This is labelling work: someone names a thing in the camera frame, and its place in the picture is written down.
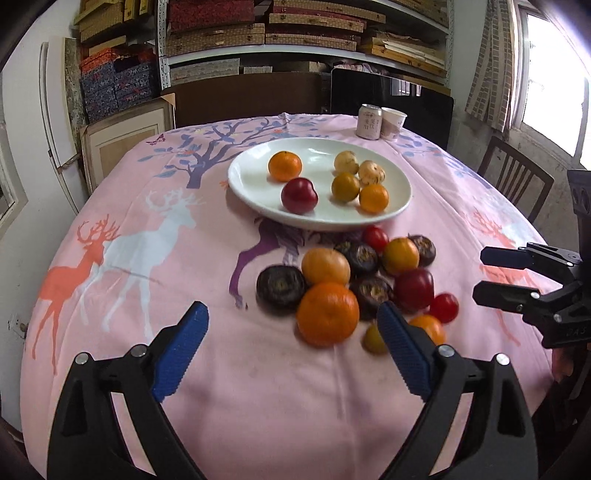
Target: pink tablecloth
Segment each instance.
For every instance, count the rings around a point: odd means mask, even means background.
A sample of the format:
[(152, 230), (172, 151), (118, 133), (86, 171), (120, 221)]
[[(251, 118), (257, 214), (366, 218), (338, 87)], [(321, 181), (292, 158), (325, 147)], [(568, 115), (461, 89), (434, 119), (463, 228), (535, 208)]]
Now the pink tablecloth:
[[(355, 124), (343, 115), (221, 122), (154, 137), (124, 157), (70, 228), (31, 320), (21, 408), (37, 469), (46, 470), (54, 409), (74, 356), (120, 356), (177, 323), (193, 300), (208, 306), (210, 330), (163, 406), (208, 478), (369, 480), (391, 461), (423, 404), (389, 357), (361, 348), (364, 325), (319, 351), (296, 339), (293, 319), (267, 316), (256, 304), (263, 268), (298, 264), (311, 245), (335, 240), (259, 218), (228, 189), (231, 159), (276, 138), (343, 140), (402, 169), (413, 199), (384, 228), (436, 243), (436, 291), (453, 292), (461, 305), (446, 327), (449, 343), (472, 358), (507, 353), (530, 409), (539, 405), (552, 382), (540, 335), (517, 315), (478, 307), (471, 294), (482, 279), (553, 289), (533, 274), (479, 261), (485, 245), (542, 238), (486, 181), (432, 143), (409, 131), (392, 143), (365, 141)], [(439, 466), (451, 460), (467, 409), (460, 406)], [(128, 431), (129, 422), (122, 424)]]

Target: chair backrest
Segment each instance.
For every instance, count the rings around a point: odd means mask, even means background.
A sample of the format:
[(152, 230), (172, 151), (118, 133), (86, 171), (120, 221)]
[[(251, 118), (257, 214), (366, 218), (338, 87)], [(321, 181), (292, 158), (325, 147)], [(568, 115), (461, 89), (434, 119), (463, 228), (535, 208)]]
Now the chair backrest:
[(533, 223), (540, 213), (546, 198), (548, 198), (550, 189), (554, 184), (554, 179), (543, 168), (527, 158), (519, 150), (503, 142), (498, 137), (492, 137), (490, 143), (488, 144), (488, 149), (486, 150), (484, 158), (482, 159), (482, 163), (478, 168), (478, 175), (481, 177), (484, 176), (489, 165), (491, 164), (492, 157), (495, 153), (495, 149), (497, 148), (505, 153), (505, 161), (495, 187), (513, 205), (517, 205), (517, 203), (521, 200), (521, 197), (523, 197), (525, 190), (529, 186), (531, 179), (534, 176), (538, 177), (544, 183), (542, 191), (540, 192), (540, 195), (538, 196), (531, 213), (527, 217), (527, 219)]

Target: picture frame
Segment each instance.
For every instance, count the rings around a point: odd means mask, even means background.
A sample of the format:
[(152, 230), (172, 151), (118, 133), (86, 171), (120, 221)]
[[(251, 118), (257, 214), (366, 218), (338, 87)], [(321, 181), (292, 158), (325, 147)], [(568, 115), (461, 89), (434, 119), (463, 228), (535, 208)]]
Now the picture frame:
[(80, 130), (90, 194), (139, 142), (175, 128), (174, 105), (174, 94), (165, 95)]

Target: blue gripper pad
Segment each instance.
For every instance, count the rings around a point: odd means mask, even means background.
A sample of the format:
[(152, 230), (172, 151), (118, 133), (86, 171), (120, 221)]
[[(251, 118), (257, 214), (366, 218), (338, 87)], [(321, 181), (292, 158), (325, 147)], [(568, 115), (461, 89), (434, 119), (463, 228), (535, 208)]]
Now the blue gripper pad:
[(412, 327), (388, 301), (378, 309), (378, 330), (408, 390), (426, 402), (433, 391), (435, 344), (418, 327)]
[(154, 367), (152, 394), (158, 402), (177, 391), (208, 327), (207, 307), (203, 303), (193, 304)]

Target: black monitor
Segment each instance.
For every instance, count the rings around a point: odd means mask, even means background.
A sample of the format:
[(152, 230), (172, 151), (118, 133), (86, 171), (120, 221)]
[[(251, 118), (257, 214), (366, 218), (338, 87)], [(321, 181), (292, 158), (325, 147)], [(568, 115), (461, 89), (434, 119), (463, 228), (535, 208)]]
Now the black monitor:
[(363, 103), (406, 113), (404, 128), (447, 149), (452, 125), (452, 97), (393, 77), (333, 69), (330, 112), (357, 115)]

